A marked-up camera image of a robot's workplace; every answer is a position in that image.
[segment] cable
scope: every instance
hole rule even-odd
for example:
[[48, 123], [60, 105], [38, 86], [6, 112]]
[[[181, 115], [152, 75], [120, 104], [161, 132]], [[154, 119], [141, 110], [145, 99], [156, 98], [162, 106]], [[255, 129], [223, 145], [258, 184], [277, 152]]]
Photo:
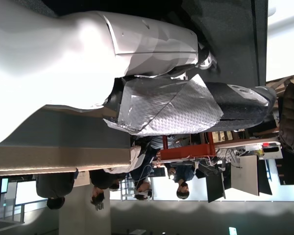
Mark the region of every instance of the cable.
[[144, 168], [143, 168], [143, 171], [142, 171], [142, 173], [141, 173], [141, 176], [139, 177], [139, 180], [134, 180], [134, 179], [133, 179], [133, 181], [134, 181], [134, 182], [140, 182], [141, 180], [144, 180], [145, 178], [147, 178], [147, 177], [149, 176], [149, 174], [147, 174], [147, 176], [146, 176], [146, 177], [142, 178], [142, 176], [143, 176], [143, 172], [144, 172], [144, 170], [145, 170], [146, 166], [149, 166], [149, 167], [151, 168], [151, 170], [152, 170], [152, 167], [151, 167], [151, 165], [145, 165], [145, 166], [144, 166]]

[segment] wall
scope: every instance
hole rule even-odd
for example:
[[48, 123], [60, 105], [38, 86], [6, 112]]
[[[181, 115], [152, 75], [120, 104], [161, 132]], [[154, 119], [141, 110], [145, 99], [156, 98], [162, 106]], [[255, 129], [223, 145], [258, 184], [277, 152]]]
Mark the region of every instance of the wall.
[[154, 235], [294, 235], [294, 202], [117, 201], [111, 204], [113, 233], [145, 229]]
[[25, 213], [25, 223], [5, 231], [0, 235], [40, 235], [59, 227], [59, 211], [43, 208]]
[[60, 235], [111, 235], [109, 191], [105, 191], [104, 208], [96, 210], [90, 203], [93, 186], [73, 188], [60, 209]]

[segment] person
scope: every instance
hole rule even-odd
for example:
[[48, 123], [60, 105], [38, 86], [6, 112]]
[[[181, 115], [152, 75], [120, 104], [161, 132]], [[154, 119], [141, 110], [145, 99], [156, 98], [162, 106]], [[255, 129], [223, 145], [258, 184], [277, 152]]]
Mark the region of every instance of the person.
[[120, 186], [119, 180], [123, 177], [125, 178], [125, 174], [110, 174], [103, 169], [90, 170], [89, 176], [94, 185], [91, 198], [93, 205], [99, 205], [103, 202], [105, 189], [118, 190]]
[[[188, 145], [190, 138], [189, 135], [171, 135], [168, 136], [168, 148], [179, 148]], [[163, 149], [162, 136], [153, 136], [150, 141], [150, 146], [153, 149]]]
[[129, 173], [137, 168], [139, 168], [145, 158], [146, 151], [148, 149], [150, 140], [152, 137], [137, 137], [131, 136], [131, 149], [130, 149], [130, 165], [127, 166], [119, 166], [113, 168], [104, 169], [105, 172], [110, 174], [122, 174]]
[[74, 173], [49, 173], [39, 174], [36, 177], [37, 195], [48, 198], [47, 206], [51, 210], [60, 209], [74, 185]]
[[187, 181], [190, 181], [194, 177], [194, 168], [191, 165], [178, 165], [170, 166], [170, 164], [165, 164], [168, 169], [168, 175], [173, 176], [174, 182], [178, 183], [178, 188], [176, 191], [176, 196], [180, 199], [187, 199], [190, 195]]
[[139, 168], [130, 172], [135, 185], [135, 198], [137, 200], [147, 200], [152, 195], [151, 184], [148, 176], [152, 171], [152, 160], [159, 156], [159, 149], [149, 146], [146, 150], [144, 160]]
[[145, 154], [142, 153], [141, 151], [142, 151], [142, 148], [138, 145], [135, 145], [131, 147], [130, 149], [130, 156], [131, 156], [130, 165], [106, 168], [103, 170], [110, 174], [129, 173], [130, 171], [137, 169], [142, 165], [143, 160], [145, 158]]

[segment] silver bubble wrap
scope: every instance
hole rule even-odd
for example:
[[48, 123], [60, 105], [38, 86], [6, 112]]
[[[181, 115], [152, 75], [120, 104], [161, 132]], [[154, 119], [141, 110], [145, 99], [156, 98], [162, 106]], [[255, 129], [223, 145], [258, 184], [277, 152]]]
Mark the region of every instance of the silver bubble wrap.
[[131, 135], [203, 132], [223, 112], [197, 74], [191, 80], [136, 78], [126, 83], [117, 123], [109, 127]]

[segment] screen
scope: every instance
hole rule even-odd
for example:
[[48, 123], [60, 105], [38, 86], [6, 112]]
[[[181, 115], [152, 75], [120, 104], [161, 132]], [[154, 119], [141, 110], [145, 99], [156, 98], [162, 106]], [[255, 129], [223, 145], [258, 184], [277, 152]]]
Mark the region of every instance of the screen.
[[47, 200], [37, 195], [36, 181], [18, 182], [16, 188], [15, 205], [29, 204]]
[[9, 179], [8, 178], [3, 178], [2, 179], [1, 193], [8, 192], [8, 183], [9, 183]]

